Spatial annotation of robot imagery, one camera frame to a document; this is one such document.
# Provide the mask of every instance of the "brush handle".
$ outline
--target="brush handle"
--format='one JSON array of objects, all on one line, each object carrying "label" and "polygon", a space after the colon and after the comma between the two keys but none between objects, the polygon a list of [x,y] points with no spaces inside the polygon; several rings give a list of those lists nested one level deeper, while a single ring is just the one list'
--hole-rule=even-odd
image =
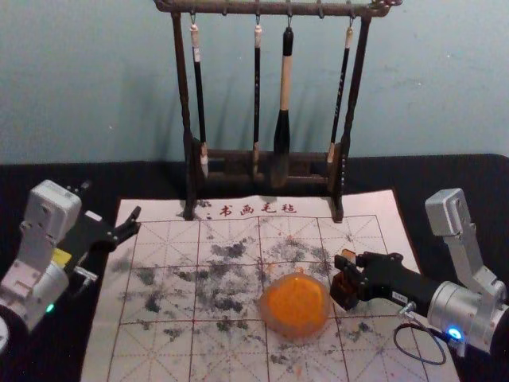
[{"label": "brush handle", "polygon": [[262,27],[254,28],[254,133],[253,145],[258,142],[260,128],[260,46],[262,44]]},{"label": "brush handle", "polygon": [[196,97],[198,100],[198,122],[200,124],[200,141],[207,142],[207,133],[205,132],[205,113],[204,113],[204,93],[201,83],[201,56],[200,56],[200,40],[198,26],[192,24],[191,28],[191,43],[192,43],[192,60],[194,62],[194,76],[196,79]]},{"label": "brush handle", "polygon": [[353,29],[351,28],[351,26],[349,26],[347,29],[347,36],[344,41],[343,63],[341,64],[341,74],[340,74],[340,86],[337,91],[336,109],[334,111],[334,122],[332,122],[331,144],[330,147],[328,148],[327,163],[332,163],[334,157],[334,143],[336,143],[337,124],[340,120],[341,100],[343,99],[344,90],[344,77],[346,76],[347,72],[348,55],[350,53],[350,44],[352,43],[352,37]]},{"label": "brush handle", "polygon": [[286,27],[283,33],[283,62],[281,70],[281,98],[279,100],[279,109],[288,111],[289,94],[292,88],[292,49],[293,49],[293,30]]}]

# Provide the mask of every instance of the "blue led light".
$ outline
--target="blue led light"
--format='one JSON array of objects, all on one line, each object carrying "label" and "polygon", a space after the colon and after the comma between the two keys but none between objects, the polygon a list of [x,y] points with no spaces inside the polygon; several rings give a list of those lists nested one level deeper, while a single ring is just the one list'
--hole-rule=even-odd
[{"label": "blue led light", "polygon": [[455,340],[460,340],[463,338],[463,335],[461,334],[461,331],[456,328],[450,328],[447,333],[449,333],[449,336],[454,338]]}]

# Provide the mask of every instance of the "yellow label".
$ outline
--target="yellow label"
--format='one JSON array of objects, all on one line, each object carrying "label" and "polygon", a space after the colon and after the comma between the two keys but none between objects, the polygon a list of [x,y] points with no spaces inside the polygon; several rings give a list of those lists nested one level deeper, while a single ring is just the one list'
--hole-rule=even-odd
[{"label": "yellow label", "polygon": [[52,260],[60,268],[65,267],[65,264],[67,264],[71,258],[72,258],[72,256],[70,253],[67,253],[66,251],[62,251],[59,248],[56,248],[55,251],[53,251],[53,259]]}]

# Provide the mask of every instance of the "rack leg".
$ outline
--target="rack leg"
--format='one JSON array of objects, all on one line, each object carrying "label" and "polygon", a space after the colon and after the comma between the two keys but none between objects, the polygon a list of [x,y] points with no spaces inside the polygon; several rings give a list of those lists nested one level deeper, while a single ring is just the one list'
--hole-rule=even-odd
[{"label": "rack leg", "polygon": [[196,159],[192,150],[193,136],[189,119],[188,81],[185,74],[184,43],[182,41],[181,14],[172,13],[173,38],[175,40],[175,57],[177,62],[178,92],[182,106],[182,125],[184,126],[184,156],[185,156],[185,185],[186,201],[184,218],[192,220],[196,204]]},{"label": "rack leg", "polygon": [[360,78],[363,74],[364,55],[366,54],[367,33],[371,18],[363,18],[360,24],[359,43],[357,45],[356,62],[354,63],[352,73],[352,84],[350,85],[350,93],[348,94],[348,109],[344,121],[344,133],[341,137],[340,152],[335,154],[335,158],[340,159],[337,163],[336,174],[334,177],[334,187],[332,187],[332,219],[336,223],[343,220],[343,193],[344,181],[346,177],[348,152],[350,151],[350,132],[352,131],[353,115],[356,109],[357,97],[359,95]]}]

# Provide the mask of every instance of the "black cable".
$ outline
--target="black cable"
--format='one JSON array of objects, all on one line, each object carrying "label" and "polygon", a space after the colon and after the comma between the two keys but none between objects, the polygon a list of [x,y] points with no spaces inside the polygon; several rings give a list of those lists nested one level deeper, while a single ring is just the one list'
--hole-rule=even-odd
[{"label": "black cable", "polygon": [[[411,323],[411,322],[407,322],[405,324],[401,324],[400,326],[398,326],[396,329],[394,329],[394,336],[392,337],[393,340],[394,340],[394,344],[396,345],[396,348],[398,348],[398,350],[400,352],[402,352],[403,354],[406,354],[408,357],[411,357],[411,358],[414,358],[415,360],[418,360],[420,362],[424,362],[425,364],[434,364],[436,366],[442,366],[446,361],[447,361],[447,357],[445,356],[445,351],[444,351],[444,348],[442,347],[442,345],[440,345],[440,342],[438,342],[438,339],[436,338],[436,336],[431,332],[431,330],[429,328],[426,328],[422,323],[420,323],[416,318],[412,318],[412,321],[414,322],[417,322],[417,325]],[[402,348],[399,343],[398,343],[398,333],[401,329],[405,329],[405,328],[412,328],[412,329],[416,329],[416,330],[420,330],[422,332],[426,332],[428,333],[431,338],[433,338],[433,341],[435,341],[435,344],[437,344],[437,347],[440,349],[440,352],[442,353],[442,360],[441,361],[431,361],[431,360],[426,360],[425,358],[422,358],[420,356],[416,356],[415,354],[412,354],[412,353],[409,353],[407,352],[404,348]]]}]

